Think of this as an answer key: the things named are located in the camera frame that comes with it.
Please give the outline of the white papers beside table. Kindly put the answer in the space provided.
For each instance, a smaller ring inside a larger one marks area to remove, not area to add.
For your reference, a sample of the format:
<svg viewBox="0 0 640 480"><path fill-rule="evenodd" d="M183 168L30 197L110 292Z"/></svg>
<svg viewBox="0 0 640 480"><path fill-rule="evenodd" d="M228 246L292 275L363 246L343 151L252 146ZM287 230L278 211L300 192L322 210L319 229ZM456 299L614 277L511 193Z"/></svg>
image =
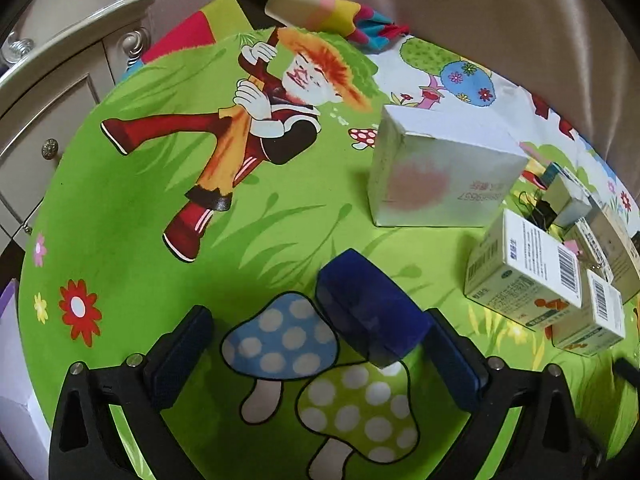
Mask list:
<svg viewBox="0 0 640 480"><path fill-rule="evenodd" d="M17 293L17 280L1 293L1 435L30 478L47 479L51 431L27 370Z"/></svg>

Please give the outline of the white medicine box orange print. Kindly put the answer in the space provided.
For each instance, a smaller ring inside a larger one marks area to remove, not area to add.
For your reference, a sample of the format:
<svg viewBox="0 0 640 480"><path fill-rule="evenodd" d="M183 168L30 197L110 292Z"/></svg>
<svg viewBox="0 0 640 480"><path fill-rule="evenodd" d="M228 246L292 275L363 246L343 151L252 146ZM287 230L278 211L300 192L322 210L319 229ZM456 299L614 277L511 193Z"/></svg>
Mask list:
<svg viewBox="0 0 640 480"><path fill-rule="evenodd" d="M551 326L555 348L591 358L626 337L620 292L591 270L582 271L582 307Z"/></svg>

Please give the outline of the pink binder clip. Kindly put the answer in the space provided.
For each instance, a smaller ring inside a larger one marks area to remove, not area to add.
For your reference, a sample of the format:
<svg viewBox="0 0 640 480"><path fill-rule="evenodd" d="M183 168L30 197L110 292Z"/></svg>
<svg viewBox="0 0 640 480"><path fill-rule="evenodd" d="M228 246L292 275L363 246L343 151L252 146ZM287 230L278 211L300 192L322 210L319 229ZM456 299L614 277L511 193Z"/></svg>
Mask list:
<svg viewBox="0 0 640 480"><path fill-rule="evenodd" d="M571 252L574 252L576 256L579 256L582 253L576 240L564 240L563 245Z"/></svg>

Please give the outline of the small silver white box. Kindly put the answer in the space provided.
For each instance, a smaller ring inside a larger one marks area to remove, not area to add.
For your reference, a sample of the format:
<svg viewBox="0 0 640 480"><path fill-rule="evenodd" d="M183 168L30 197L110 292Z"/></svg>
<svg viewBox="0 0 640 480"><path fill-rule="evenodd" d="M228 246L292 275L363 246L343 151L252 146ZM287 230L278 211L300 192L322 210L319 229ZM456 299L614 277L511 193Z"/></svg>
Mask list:
<svg viewBox="0 0 640 480"><path fill-rule="evenodd" d="M553 224L567 229L580 218L586 218L592 203L580 184L564 174L557 174L544 192L542 200L554 213Z"/></svg>

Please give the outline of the white barcode medicine box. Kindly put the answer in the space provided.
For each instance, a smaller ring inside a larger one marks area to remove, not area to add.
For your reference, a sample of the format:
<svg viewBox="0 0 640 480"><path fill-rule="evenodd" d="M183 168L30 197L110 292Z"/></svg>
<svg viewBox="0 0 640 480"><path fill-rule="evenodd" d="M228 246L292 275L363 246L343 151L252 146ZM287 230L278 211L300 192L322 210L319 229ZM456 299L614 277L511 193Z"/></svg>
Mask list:
<svg viewBox="0 0 640 480"><path fill-rule="evenodd" d="M463 293L530 330L544 330L582 308L574 252L509 209L472 250Z"/></svg>

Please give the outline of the long white barcode box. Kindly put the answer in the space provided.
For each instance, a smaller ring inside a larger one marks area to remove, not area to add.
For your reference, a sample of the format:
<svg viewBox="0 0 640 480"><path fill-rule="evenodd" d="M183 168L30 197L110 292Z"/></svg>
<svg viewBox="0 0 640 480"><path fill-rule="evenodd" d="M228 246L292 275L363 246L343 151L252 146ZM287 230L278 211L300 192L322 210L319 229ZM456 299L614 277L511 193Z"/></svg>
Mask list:
<svg viewBox="0 0 640 480"><path fill-rule="evenodd" d="M587 268L612 284L614 274L608 258L585 218L579 218L565 232L563 240L576 240L582 253L577 256Z"/></svg>

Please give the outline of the large white silver box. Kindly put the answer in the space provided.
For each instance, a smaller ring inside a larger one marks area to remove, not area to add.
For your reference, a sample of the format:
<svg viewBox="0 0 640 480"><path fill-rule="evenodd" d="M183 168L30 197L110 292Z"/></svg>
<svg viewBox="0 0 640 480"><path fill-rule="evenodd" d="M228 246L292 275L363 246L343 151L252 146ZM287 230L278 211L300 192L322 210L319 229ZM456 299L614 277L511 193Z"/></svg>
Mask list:
<svg viewBox="0 0 640 480"><path fill-rule="evenodd" d="M528 157L488 108L386 105L369 171L376 226L487 226Z"/></svg>

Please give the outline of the colourful cartoon tablecloth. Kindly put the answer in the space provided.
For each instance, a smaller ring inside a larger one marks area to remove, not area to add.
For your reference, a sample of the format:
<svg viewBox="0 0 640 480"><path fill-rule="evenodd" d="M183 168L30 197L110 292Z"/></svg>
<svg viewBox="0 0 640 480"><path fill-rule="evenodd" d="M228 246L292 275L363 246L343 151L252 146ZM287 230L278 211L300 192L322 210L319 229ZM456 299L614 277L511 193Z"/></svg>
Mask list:
<svg viewBox="0 0 640 480"><path fill-rule="evenodd" d="M442 310L486 354L566 374L578 418L615 455L639 419L618 358L626 338L583 358L466 299L477 228L378 228L366 200L382 108L498 113L526 149L503 206L523 212L547 162L570 170L622 216L639 211L592 146L536 94L348 0L214 0L168 32L87 116L40 207L20 279L30 378L47 417L73 362L116 365L151 347L194 304L219 333L279 292L310 295L347 248L421 308ZM252 328L238 349L209 346L164 415L206 479L423 479L465 414L421 351L378 372L318 316L270 316L288 342L270 361Z"/></svg>

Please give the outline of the beige curtain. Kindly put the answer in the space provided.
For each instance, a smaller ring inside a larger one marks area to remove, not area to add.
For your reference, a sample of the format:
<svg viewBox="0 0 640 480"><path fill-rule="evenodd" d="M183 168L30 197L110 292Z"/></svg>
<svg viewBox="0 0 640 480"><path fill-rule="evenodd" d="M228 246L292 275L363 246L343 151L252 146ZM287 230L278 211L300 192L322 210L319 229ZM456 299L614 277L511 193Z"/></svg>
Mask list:
<svg viewBox="0 0 640 480"><path fill-rule="evenodd" d="M210 0L156 0L168 32ZM352 0L544 98L639 184L639 0Z"/></svg>

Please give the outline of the black binder clip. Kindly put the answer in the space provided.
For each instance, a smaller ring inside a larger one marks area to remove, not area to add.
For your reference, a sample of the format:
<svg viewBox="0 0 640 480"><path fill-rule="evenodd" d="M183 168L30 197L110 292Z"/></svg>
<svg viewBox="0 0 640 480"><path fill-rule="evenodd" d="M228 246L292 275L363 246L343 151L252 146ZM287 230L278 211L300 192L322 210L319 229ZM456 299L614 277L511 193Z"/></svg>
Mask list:
<svg viewBox="0 0 640 480"><path fill-rule="evenodd" d="M518 194L518 208L527 221L546 232L549 231L558 216L544 199L544 193L541 190L533 193L522 191Z"/></svg>

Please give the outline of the cream cabinet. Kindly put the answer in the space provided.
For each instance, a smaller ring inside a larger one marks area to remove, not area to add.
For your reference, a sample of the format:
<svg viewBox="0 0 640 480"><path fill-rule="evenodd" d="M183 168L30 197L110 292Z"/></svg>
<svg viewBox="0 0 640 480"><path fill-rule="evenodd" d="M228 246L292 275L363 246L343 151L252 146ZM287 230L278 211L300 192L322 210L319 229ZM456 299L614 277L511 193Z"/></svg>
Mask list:
<svg viewBox="0 0 640 480"><path fill-rule="evenodd" d="M1 246L25 247L67 145L149 47L155 0L117 0L66 27L1 77Z"/></svg>

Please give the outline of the dark blue small box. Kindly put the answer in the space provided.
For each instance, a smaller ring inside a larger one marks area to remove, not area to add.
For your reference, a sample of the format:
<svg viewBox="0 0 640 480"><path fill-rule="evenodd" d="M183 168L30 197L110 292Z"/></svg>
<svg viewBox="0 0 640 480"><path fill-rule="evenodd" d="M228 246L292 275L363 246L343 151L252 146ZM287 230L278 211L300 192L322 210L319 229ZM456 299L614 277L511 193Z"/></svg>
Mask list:
<svg viewBox="0 0 640 480"><path fill-rule="evenodd" d="M352 248L322 266L314 296L344 341L378 368L408 356L433 326L430 314Z"/></svg>

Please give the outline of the beige kraft box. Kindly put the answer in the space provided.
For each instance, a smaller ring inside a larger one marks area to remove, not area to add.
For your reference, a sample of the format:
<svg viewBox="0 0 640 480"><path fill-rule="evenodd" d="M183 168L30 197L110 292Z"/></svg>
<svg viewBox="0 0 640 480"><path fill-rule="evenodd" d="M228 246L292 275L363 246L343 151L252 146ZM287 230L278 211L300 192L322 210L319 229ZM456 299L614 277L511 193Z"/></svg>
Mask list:
<svg viewBox="0 0 640 480"><path fill-rule="evenodd" d="M587 216L591 231L598 240L613 272L613 286L626 304L639 292L639 254L626 226L608 205L592 208Z"/></svg>

